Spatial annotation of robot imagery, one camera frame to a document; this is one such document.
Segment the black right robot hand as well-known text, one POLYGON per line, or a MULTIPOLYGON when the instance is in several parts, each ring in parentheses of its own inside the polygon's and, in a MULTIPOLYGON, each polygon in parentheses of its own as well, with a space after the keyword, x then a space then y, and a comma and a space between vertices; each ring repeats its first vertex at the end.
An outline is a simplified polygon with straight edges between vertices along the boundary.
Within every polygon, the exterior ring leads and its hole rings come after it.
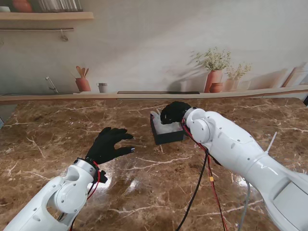
POLYGON ((184 102, 174 101, 168 104, 160 114, 160 120, 162 124, 171 124, 174 122, 181 122, 185 113, 191 108, 191 106, 184 102))

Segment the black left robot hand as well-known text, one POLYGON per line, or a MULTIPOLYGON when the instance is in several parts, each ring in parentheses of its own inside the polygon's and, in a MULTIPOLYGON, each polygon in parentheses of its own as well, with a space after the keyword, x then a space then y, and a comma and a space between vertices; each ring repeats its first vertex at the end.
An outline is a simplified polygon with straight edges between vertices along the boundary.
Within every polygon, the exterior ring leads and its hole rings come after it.
POLYGON ((100 165, 123 155, 133 153, 135 147, 126 146, 116 149, 115 145, 122 140, 131 140, 133 135, 124 128, 104 128, 96 137, 85 159, 100 165))

